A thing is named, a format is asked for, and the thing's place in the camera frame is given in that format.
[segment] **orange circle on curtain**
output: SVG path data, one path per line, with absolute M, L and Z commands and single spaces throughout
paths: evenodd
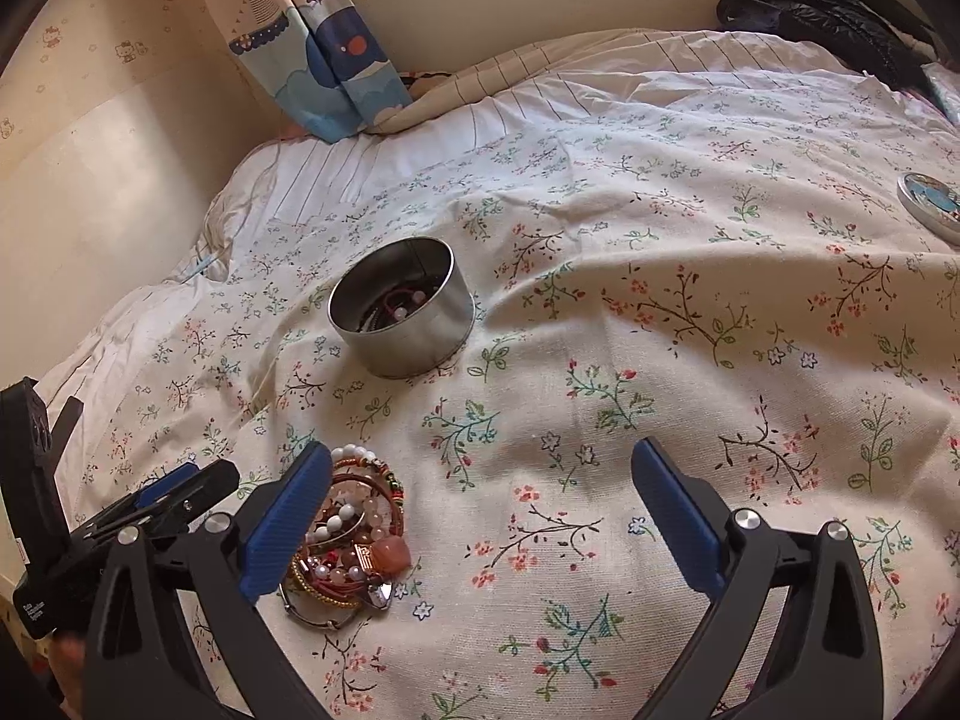
M 354 35 L 347 43 L 347 51 L 359 56 L 367 50 L 367 39 L 363 35 Z

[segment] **beaded bracelet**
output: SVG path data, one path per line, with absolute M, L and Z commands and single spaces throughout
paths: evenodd
M 392 597 L 392 581 L 410 567 L 411 560 L 403 539 L 403 487 L 397 476 L 363 446 L 337 447 L 330 454 L 334 476 L 328 496 L 291 559 L 287 579 L 290 589 L 348 610 L 349 617 L 314 622 L 295 608 L 285 587 L 280 593 L 294 617 L 315 627 L 336 629 L 363 604 L 385 610 Z

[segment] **cartoon curtain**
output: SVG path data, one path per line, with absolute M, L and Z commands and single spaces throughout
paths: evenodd
M 410 103 L 350 0 L 205 0 L 253 77 L 307 130 L 333 143 Z

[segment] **round tin container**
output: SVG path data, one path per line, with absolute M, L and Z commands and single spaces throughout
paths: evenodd
M 473 327 L 473 296 L 453 250 L 436 238 L 407 238 L 354 265 L 326 313 L 376 376 L 426 373 L 458 349 Z
M 960 197 L 947 184 L 918 172 L 901 175 L 896 194 L 920 224 L 949 244 L 960 245 Z

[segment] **bed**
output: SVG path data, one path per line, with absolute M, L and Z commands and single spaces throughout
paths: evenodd
M 176 272 L 43 378 L 54 415 L 85 402 L 68 516 L 218 458 L 236 509 L 309 440 L 361 443 L 406 488 L 415 564 L 391 610 L 324 634 L 258 604 L 325 707 L 625 718 L 706 608 L 629 483 L 652 435 L 775 527 L 846 522 L 893 716 L 960 603 L 960 261 L 896 198 L 908 170 L 957 184 L 953 126 L 813 45 L 636 29 L 496 57 L 410 117 L 253 151 Z M 411 235 L 452 246 L 478 322 L 429 374 L 381 380 L 325 300 Z

